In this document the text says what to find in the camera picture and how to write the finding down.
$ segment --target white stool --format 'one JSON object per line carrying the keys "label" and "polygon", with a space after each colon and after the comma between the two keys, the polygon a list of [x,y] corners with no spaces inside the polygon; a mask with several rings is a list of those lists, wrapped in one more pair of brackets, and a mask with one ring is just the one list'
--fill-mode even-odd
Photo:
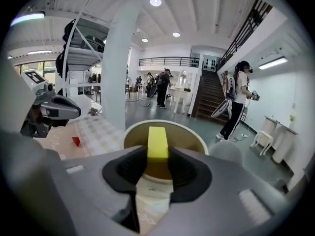
{"label": "white stool", "polygon": [[141,91],[141,93],[142,93],[142,98],[143,98],[143,85],[138,85],[137,96],[138,96],[138,94],[139,94],[139,91]]}
{"label": "white stool", "polygon": [[262,151],[260,152],[259,156],[265,155],[265,154],[266,154],[266,151],[271,147],[272,142],[274,141],[274,138],[273,138],[271,135],[269,135],[269,134],[267,134],[266,132],[260,130],[260,131],[257,133],[257,135],[255,136],[254,142],[253,142],[253,144],[251,145],[251,147],[254,146],[254,145],[255,145],[255,147],[257,147],[257,145],[258,145],[258,143],[259,143],[259,141],[260,141],[260,139],[261,139],[262,137],[267,138],[267,143],[266,143],[265,147],[262,149]]}

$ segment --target red object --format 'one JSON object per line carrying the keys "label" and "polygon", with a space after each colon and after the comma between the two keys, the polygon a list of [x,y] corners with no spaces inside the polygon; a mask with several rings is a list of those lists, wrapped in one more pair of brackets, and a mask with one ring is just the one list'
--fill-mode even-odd
{"label": "red object", "polygon": [[80,139],[79,139],[79,137],[72,137],[72,140],[73,140],[74,144],[76,144],[77,147],[79,147],[79,145],[80,145]]}

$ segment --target checkered tablecloth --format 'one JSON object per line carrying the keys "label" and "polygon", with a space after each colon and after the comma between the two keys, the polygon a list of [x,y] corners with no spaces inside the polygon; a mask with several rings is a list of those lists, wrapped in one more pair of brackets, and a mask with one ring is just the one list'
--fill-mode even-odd
{"label": "checkered tablecloth", "polygon": [[91,155],[122,149],[124,132],[113,126],[102,115],[76,120],[79,138]]}

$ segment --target white t-shirt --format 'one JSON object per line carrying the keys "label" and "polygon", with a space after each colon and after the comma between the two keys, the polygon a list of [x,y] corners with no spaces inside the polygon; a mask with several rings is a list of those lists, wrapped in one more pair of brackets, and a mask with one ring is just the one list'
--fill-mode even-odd
{"label": "white t-shirt", "polygon": [[246,95],[242,93],[242,87],[247,86],[247,74],[245,72],[238,72],[238,78],[236,82],[236,97],[234,102],[245,104]]}

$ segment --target fluorescent light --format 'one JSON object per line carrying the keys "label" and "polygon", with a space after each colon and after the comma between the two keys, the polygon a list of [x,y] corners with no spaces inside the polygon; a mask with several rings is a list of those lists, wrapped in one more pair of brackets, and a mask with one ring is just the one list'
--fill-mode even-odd
{"label": "fluorescent light", "polygon": [[155,6],[155,7],[158,7],[162,4],[162,1],[161,0],[150,0],[150,4]]}
{"label": "fluorescent light", "polygon": [[52,50],[42,50],[42,51],[34,51],[34,52],[28,52],[29,55],[31,54],[40,54],[40,53],[52,53]]}
{"label": "fluorescent light", "polygon": [[21,17],[17,17],[15,19],[13,19],[10,26],[18,24],[18,23],[23,22],[23,21],[32,20],[32,19],[42,19],[42,18],[45,18],[45,14],[43,12],[26,14],[26,15],[23,15]]}
{"label": "fluorescent light", "polygon": [[272,66],[275,66],[275,65],[279,65],[279,64],[282,64],[282,63],[286,63],[287,62],[287,59],[285,57],[280,57],[278,59],[275,59],[273,61],[270,61],[268,63],[265,63],[263,65],[260,65],[259,68],[260,69],[267,69],[269,67],[272,67]]}

